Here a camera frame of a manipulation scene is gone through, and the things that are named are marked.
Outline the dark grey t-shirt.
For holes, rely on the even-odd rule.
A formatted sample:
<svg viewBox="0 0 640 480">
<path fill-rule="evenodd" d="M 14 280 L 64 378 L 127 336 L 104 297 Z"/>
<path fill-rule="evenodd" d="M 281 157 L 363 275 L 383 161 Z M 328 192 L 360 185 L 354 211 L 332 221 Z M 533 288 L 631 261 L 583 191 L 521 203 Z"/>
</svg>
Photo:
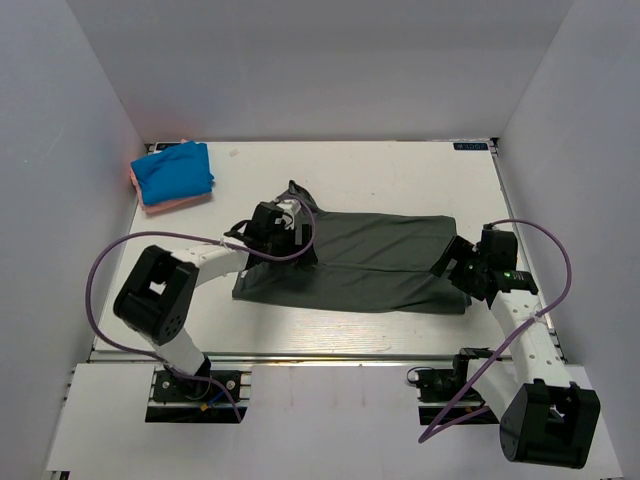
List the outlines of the dark grey t-shirt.
<svg viewBox="0 0 640 480">
<path fill-rule="evenodd" d="M 236 300 L 345 311 L 462 315 L 470 297 L 430 269 L 456 235 L 449 216 L 342 213 L 321 209 L 291 181 L 316 221 L 314 265 L 260 261 L 236 279 Z"/>
</svg>

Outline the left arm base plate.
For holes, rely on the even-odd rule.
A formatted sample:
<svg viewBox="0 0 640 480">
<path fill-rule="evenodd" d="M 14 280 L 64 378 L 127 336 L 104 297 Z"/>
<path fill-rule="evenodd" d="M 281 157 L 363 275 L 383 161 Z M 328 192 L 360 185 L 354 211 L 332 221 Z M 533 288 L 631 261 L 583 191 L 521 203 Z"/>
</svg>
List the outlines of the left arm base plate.
<svg viewBox="0 0 640 480">
<path fill-rule="evenodd" d="M 249 406 L 251 373 L 242 370 L 211 370 L 236 404 L 240 417 L 216 384 L 179 379 L 165 369 L 153 376 L 145 414 L 150 424 L 239 424 Z"/>
</svg>

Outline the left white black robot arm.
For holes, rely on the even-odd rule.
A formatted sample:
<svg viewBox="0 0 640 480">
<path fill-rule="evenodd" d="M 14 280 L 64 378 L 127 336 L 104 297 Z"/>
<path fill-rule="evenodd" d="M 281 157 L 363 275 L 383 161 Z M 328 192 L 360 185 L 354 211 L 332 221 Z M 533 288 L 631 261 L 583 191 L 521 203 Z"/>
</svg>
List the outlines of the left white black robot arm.
<svg viewBox="0 0 640 480">
<path fill-rule="evenodd" d="M 266 263 L 314 265 L 316 221 L 304 201 L 287 196 L 259 203 L 251 218 L 218 239 L 179 234 L 197 244 L 183 250 L 151 245 L 143 250 L 116 296 L 113 311 L 151 346 L 151 354 L 176 372 L 177 387 L 199 399 L 211 387 L 207 356 L 186 331 L 195 290 L 229 274 Z"/>
</svg>

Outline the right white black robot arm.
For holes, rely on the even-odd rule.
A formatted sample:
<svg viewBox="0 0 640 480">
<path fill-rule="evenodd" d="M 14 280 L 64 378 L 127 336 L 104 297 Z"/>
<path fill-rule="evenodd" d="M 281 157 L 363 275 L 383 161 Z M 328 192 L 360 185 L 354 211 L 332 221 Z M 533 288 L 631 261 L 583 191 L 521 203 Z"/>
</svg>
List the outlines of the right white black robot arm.
<svg viewBox="0 0 640 480">
<path fill-rule="evenodd" d="M 472 417 L 492 413 L 499 422 L 504 457 L 570 469 L 588 459 L 600 415 L 598 395 L 578 385 L 549 333 L 545 316 L 558 306 L 539 305 L 531 273 L 517 267 L 518 240 L 498 222 L 484 225 L 478 243 L 456 236 L 431 272 L 486 304 L 505 335 L 495 349 L 463 349 L 454 358 L 451 384 L 456 392 L 418 441 L 462 423 L 447 414 L 462 400 L 480 396 Z"/>
</svg>

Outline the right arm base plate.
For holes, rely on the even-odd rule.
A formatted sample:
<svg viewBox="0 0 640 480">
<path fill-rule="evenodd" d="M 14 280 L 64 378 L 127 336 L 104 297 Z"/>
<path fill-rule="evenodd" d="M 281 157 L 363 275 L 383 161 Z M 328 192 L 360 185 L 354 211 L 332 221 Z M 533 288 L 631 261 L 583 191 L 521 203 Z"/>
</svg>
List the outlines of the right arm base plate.
<svg viewBox="0 0 640 480">
<path fill-rule="evenodd" d="M 492 353 L 493 351 L 488 348 L 462 348 L 454 356 L 451 367 L 418 366 L 407 371 L 407 383 L 418 390 L 418 415 L 422 426 L 428 426 L 435 419 L 439 410 L 466 383 L 469 361 L 488 359 Z M 444 425 L 480 410 L 484 406 L 485 401 L 480 394 L 471 388 L 439 424 Z"/>
</svg>

